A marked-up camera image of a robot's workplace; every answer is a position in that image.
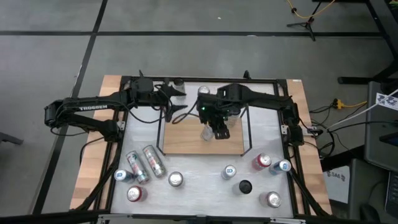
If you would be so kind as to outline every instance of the yellow cable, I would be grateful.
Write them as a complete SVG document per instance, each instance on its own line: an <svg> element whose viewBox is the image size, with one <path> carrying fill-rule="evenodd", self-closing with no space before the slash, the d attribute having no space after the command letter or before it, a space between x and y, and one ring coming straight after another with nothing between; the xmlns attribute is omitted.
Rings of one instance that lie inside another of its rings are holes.
<svg viewBox="0 0 398 224"><path fill-rule="evenodd" d="M355 105L343 105L342 107L344 107L344 108L353 108L353 107L361 106L361 105L363 105L365 103L367 103L367 101L360 102L360 103L355 104Z"/></svg>
<svg viewBox="0 0 398 224"><path fill-rule="evenodd" d="M317 13L312 14L311 16L301 16L301 15L299 15L296 11L294 11L294 13L296 14L296 16L298 16L298 17L300 17L300 18L302 18L302 19L308 19L308 18L311 18L311 17L313 17L313 16L316 16L316 15L320 14L320 13L323 12L325 9L327 9L329 6L331 6L335 1L336 1L336 0L333 0L331 3L329 3L329 4L328 4L327 6L325 6L323 9L319 10ZM294 7L293 7L292 2L290 2L290 0L287 0L287 2L289 3L290 8L293 9Z"/></svg>

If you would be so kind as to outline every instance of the sticker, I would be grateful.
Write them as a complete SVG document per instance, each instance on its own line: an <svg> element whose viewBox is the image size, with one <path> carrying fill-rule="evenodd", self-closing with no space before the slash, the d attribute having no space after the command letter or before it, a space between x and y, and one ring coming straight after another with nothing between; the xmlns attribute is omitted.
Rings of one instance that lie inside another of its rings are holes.
<svg viewBox="0 0 398 224"><path fill-rule="evenodd" d="M384 100L386 97L387 95L376 93L376 103ZM383 102L381 102L379 105L398 111L398 98L393 96L388 96L388 98Z"/></svg>

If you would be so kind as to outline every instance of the red soda can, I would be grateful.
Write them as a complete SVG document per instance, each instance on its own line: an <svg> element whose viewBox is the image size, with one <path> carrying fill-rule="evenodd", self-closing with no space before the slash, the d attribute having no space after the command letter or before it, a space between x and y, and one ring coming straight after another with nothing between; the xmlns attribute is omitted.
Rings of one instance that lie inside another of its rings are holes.
<svg viewBox="0 0 398 224"><path fill-rule="evenodd" d="M252 161L253 168L256 170L263 170L264 168L269 167L271 164L271 157L264 153L259 154Z"/></svg>

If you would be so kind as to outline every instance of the concrete floor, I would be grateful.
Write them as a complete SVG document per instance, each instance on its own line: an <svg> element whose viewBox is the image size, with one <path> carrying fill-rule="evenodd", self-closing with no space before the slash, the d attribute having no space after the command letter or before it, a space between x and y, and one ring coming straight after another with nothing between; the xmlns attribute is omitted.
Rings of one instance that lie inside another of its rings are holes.
<svg viewBox="0 0 398 224"><path fill-rule="evenodd" d="M397 24L391 22L384 2L372 2L394 39ZM311 1L294 4L303 15L316 6ZM100 5L101 0L0 0L0 30L91 31ZM280 0L109 0L99 29L296 32L303 30L285 25L300 21ZM336 3L316 17L313 29L377 31L364 4L348 3ZM0 131L25 140L22 146L0 145L0 216L29 212L54 140L43 124L43 107L70 95L88 39L0 36ZM346 104L366 100L366 86L339 85L336 78L371 77L391 61L380 38L318 37L312 42L308 37L97 37L79 96L97 95L103 75L137 75L139 69L150 76L230 78L249 70L253 78L302 79L308 106L315 109L334 98ZM332 110L326 124L352 111ZM313 118L321 121L324 116ZM364 141L363 126L339 134L349 148ZM65 140L44 212L68 210L85 141L85 135ZM317 143L322 146L328 141L328 136L322 136ZM337 143L335 153L342 151Z"/></svg>

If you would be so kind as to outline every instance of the wooden board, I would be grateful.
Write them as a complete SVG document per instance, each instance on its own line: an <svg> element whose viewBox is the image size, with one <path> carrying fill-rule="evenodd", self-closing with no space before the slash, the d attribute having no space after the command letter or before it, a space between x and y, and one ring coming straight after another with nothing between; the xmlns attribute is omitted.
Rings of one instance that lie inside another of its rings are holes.
<svg viewBox="0 0 398 224"><path fill-rule="evenodd" d="M120 75L105 75L101 91L99 95L110 95L119 90L121 81ZM305 98L303 83L301 80L287 80L289 94L292 95L293 100L298 104L300 117L306 125L311 125L310 113L308 112L307 100ZM113 111L102 110L94 113L95 119L106 120L112 119ZM98 138L99 134L90 133L88 141ZM305 137L305 141L316 144L311 137ZM98 183L102 161L106 143L98 141L86 148L83 155L83 161L79 170L76 181L75 191L73 193L70 208L79 206L84 199L90 194L95 185ZM325 180L323 179L322 168L318 158L318 151L311 145L300 146L300 155L305 178L305 184L308 187L315 200L321 207L331 214L331 208L328 199L328 192L326 191ZM295 186L296 199L298 203L299 213L303 214L302 198L300 189ZM106 200L106 190L104 190L102 201Z"/></svg>
<svg viewBox="0 0 398 224"><path fill-rule="evenodd" d="M242 121L229 129L230 138L205 141L200 137L203 124L196 119L184 119L178 124L166 123L163 152L166 154L238 154L244 153Z"/></svg>
<svg viewBox="0 0 398 224"><path fill-rule="evenodd" d="M306 126L311 126L311 117L310 112L308 111L307 99L305 98L302 81L287 80L287 89L289 91L289 95L292 96L293 101L297 103L300 118L303 120ZM314 138L310 136L305 136L304 141L317 145ZM311 192L312 196L320 204L322 209L324 209L324 211L327 213L332 214L328 192L326 190L325 180L323 178L322 167L319 161L318 150L309 144L300 146L299 150L304 173L304 181L307 189ZM296 184L295 193L298 203L298 211L299 213L304 213L301 191Z"/></svg>

